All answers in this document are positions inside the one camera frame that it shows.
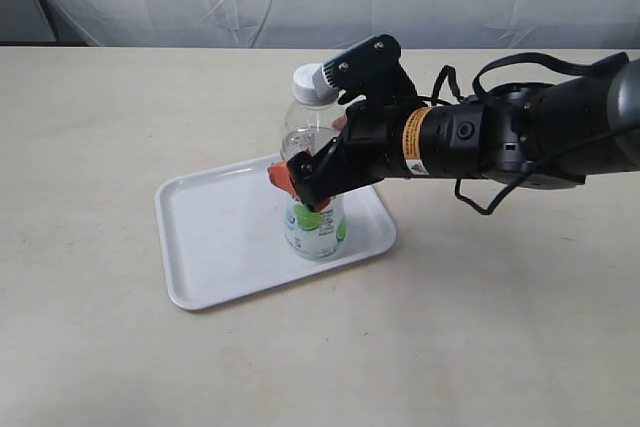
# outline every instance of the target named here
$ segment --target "white tray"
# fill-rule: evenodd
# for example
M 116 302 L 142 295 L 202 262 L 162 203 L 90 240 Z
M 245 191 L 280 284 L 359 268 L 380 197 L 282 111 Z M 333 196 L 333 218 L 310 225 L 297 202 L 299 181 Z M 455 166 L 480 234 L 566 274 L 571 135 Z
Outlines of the white tray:
M 386 252 L 396 228 L 373 187 L 345 194 L 349 222 L 340 249 L 321 261 L 299 257 L 284 237 L 287 194 L 271 185 L 278 155 L 166 182 L 156 215 L 171 300 L 198 310 Z

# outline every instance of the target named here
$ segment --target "yellow warning label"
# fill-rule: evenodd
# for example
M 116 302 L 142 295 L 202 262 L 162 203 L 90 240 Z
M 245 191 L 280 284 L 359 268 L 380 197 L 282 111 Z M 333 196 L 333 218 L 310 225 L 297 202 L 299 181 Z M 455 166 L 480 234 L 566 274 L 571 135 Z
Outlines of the yellow warning label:
M 407 168 L 416 175 L 429 175 L 420 158 L 420 127 L 432 107 L 420 107 L 411 113 L 404 124 L 402 151 Z

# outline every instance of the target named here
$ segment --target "beige table surface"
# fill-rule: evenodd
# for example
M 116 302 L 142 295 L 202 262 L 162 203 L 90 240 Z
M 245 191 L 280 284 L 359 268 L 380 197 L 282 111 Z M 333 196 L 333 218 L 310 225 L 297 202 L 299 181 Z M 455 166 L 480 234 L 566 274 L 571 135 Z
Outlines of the beige table surface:
M 469 93 L 503 54 L 402 62 L 425 92 L 451 63 Z M 385 181 L 387 255 L 200 314 L 170 302 L 156 188 L 275 152 L 292 71 L 327 55 L 0 49 L 2 427 L 638 425 L 637 174 L 519 191 L 492 218 L 450 181 Z M 487 84 L 526 78 L 558 79 Z

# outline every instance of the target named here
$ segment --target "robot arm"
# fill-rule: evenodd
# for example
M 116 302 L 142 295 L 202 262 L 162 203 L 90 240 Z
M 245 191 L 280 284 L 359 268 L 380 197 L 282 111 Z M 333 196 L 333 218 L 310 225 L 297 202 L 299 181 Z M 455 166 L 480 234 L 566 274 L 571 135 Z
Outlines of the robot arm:
M 372 37 L 329 59 L 314 86 L 344 91 L 341 133 L 316 155 L 301 152 L 269 169 L 272 182 L 309 206 L 385 178 L 456 179 L 456 197 L 484 215 L 516 187 L 562 189 L 588 175 L 640 170 L 640 61 L 626 54 L 576 65 L 537 53 L 487 65 L 463 98 L 446 66 L 431 97 L 419 96 L 389 35 Z M 576 79 L 558 85 L 510 83 L 485 91 L 480 76 L 537 63 Z M 438 99 L 445 80 L 458 99 Z M 463 179 L 507 186 L 484 209 L 460 193 Z

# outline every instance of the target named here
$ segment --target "plastic bottle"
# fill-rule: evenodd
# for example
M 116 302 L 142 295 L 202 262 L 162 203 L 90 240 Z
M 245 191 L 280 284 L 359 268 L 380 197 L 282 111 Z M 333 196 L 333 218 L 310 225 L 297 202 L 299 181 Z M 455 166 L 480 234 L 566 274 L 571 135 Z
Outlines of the plastic bottle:
M 283 160 L 304 150 L 313 155 L 340 133 L 335 125 L 344 116 L 344 109 L 337 104 L 338 91 L 320 98 L 313 87 L 312 77 L 320 66 L 304 65 L 293 74 L 294 101 L 285 118 L 280 149 Z M 347 235 L 342 195 L 334 197 L 320 212 L 311 212 L 290 197 L 284 217 L 285 237 L 302 257 L 320 259 L 331 255 Z

